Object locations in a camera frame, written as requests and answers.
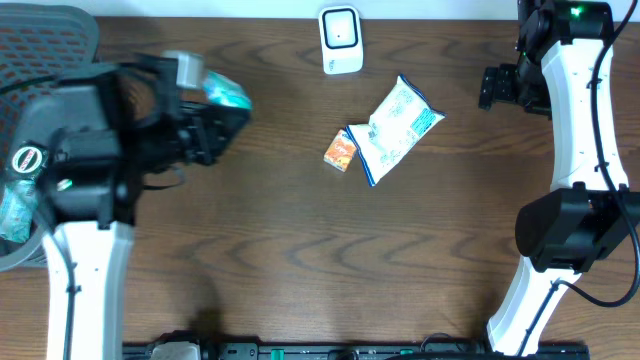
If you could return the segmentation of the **small teal white packet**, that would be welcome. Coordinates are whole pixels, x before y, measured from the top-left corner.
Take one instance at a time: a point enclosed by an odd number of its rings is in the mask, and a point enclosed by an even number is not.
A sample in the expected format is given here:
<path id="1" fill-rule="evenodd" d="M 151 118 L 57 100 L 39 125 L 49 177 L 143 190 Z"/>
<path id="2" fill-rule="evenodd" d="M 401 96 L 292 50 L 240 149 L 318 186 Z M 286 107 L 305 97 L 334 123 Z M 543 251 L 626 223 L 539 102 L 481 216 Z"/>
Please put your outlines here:
<path id="1" fill-rule="evenodd" d="M 241 85 L 214 71 L 207 72 L 203 90 L 208 101 L 214 105 L 245 110 L 253 108 L 251 99 Z"/>

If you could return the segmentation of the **white blue snack bag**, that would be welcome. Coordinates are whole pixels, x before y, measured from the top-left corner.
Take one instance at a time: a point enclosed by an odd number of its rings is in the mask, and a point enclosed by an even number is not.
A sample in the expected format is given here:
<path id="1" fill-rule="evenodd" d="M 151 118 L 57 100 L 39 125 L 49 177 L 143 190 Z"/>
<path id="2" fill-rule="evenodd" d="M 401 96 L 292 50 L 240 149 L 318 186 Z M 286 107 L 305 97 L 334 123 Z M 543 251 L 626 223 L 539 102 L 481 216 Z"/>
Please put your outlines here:
<path id="1" fill-rule="evenodd" d="M 436 110 L 404 74 L 369 116 L 366 124 L 348 125 L 371 187 L 376 186 L 446 114 Z"/>

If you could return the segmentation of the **orange snack packet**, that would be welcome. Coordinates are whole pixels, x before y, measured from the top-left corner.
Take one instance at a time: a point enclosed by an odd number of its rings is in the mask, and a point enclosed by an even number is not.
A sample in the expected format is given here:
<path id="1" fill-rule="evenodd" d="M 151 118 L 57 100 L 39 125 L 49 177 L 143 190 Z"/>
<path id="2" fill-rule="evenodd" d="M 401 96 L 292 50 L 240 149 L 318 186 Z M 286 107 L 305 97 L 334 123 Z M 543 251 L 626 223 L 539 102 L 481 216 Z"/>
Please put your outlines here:
<path id="1" fill-rule="evenodd" d="M 337 170 L 345 172 L 356 151 L 356 144 L 349 134 L 344 129 L 340 129 L 325 151 L 323 160 Z"/>

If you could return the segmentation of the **round white red lid cup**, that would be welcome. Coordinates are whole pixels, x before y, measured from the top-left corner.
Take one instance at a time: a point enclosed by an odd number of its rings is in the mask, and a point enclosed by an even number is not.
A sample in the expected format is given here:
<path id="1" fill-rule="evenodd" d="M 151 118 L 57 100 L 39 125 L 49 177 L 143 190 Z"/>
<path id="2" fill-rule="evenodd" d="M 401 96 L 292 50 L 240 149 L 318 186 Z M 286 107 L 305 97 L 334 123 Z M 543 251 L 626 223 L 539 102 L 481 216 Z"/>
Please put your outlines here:
<path id="1" fill-rule="evenodd" d="M 21 146 L 11 159 L 11 169 L 22 177 L 40 174 L 48 160 L 48 151 L 36 145 Z"/>

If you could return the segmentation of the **green snack packet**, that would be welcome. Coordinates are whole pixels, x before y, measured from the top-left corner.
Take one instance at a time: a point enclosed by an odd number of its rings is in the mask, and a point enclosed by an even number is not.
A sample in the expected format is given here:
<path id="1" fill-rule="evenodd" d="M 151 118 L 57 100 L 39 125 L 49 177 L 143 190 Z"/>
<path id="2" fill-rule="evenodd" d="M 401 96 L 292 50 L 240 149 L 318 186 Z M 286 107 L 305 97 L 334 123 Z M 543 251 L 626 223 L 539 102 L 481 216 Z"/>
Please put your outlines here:
<path id="1" fill-rule="evenodd" d="M 9 181 L 1 200 L 1 237 L 23 244 L 31 236 L 33 212 L 38 205 L 33 180 Z"/>

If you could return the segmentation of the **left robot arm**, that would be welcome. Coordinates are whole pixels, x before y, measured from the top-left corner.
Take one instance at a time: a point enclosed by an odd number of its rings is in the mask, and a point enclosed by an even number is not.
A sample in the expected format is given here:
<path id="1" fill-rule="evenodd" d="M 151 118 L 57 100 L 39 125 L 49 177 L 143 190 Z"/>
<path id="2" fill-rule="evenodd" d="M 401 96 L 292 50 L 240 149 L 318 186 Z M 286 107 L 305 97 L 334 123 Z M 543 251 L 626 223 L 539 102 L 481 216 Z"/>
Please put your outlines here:
<path id="1" fill-rule="evenodd" d="M 172 62 L 94 64 L 59 77 L 21 117 L 16 144 L 48 154 L 34 220 L 47 257 L 50 359 L 121 357 L 145 176 L 212 165 L 250 120 L 249 107 L 184 100 L 176 72 Z"/>

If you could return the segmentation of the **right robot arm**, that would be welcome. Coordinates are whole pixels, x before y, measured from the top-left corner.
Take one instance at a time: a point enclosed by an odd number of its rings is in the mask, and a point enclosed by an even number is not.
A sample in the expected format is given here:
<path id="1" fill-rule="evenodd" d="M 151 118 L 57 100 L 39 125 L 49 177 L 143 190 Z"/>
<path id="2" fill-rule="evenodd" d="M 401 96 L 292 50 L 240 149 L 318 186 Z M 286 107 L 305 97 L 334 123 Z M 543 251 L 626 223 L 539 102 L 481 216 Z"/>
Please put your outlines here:
<path id="1" fill-rule="evenodd" d="M 639 195 L 616 143 L 610 72 L 624 26 L 609 4 L 522 0 L 518 24 L 518 60 L 486 69 L 479 105 L 547 116 L 554 170 L 549 192 L 518 213 L 518 268 L 486 343 L 491 356 L 533 359 L 563 295 L 622 241 L 638 240 Z"/>

